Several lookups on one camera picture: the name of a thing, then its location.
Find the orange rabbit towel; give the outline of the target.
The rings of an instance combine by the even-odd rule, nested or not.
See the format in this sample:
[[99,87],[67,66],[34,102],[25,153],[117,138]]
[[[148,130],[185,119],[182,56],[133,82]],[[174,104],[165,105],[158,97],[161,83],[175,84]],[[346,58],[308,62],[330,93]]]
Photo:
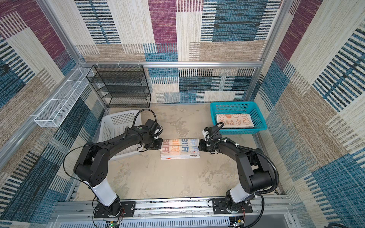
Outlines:
[[199,139],[166,139],[162,142],[160,156],[162,160],[200,158]]

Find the orange bunny towel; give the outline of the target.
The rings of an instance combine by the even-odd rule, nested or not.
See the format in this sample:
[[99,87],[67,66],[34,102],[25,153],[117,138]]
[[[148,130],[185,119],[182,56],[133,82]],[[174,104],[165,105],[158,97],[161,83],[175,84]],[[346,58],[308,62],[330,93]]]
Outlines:
[[253,128],[251,115],[243,114],[216,114],[216,121],[223,123],[223,128]]

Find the white plastic basket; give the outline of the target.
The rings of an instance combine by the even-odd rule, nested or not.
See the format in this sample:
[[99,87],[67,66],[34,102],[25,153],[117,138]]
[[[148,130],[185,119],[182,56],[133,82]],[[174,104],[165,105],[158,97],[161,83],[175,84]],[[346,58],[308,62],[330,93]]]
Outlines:
[[[138,112],[138,110],[128,110],[103,117],[101,121],[98,142],[107,141],[123,134],[127,126],[129,128],[132,127],[134,117]],[[139,144],[130,146],[114,155],[110,160],[116,161],[135,155],[140,155],[141,152],[137,150],[139,146]]]

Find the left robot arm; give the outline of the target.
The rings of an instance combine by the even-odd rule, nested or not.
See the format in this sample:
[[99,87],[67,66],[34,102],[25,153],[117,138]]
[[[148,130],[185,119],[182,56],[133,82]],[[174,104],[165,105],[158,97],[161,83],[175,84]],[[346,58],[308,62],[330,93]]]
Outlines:
[[125,131],[110,140],[86,143],[73,168],[74,174],[85,183],[98,199],[97,211],[107,217],[121,213],[120,197],[112,190],[107,176],[110,160],[125,149],[139,145],[146,150],[162,148],[160,134],[163,127],[146,125],[126,127]]

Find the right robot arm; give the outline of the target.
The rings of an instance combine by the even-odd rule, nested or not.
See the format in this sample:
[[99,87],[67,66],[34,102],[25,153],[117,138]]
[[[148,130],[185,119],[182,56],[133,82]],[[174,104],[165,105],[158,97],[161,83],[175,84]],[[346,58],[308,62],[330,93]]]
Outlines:
[[237,165],[239,184],[226,193],[225,204],[228,212],[236,213],[244,204],[255,197],[271,193],[279,184],[279,172],[263,151],[238,145],[229,138],[216,142],[201,139],[199,151],[226,155]]

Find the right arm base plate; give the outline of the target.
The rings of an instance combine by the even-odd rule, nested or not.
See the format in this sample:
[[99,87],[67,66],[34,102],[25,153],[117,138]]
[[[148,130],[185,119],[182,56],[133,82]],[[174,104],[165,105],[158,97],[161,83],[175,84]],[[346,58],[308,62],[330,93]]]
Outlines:
[[250,202],[243,201],[235,203],[234,201],[226,198],[212,198],[208,200],[208,206],[213,208],[214,214],[253,213]]

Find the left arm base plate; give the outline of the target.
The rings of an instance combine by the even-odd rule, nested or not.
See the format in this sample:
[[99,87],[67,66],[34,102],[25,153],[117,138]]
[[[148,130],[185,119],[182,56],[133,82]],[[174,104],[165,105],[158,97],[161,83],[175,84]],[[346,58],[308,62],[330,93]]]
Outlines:
[[135,201],[120,201],[114,202],[110,206],[105,206],[102,203],[98,203],[94,212],[94,219],[107,219],[107,218],[131,218],[134,215],[136,207]]

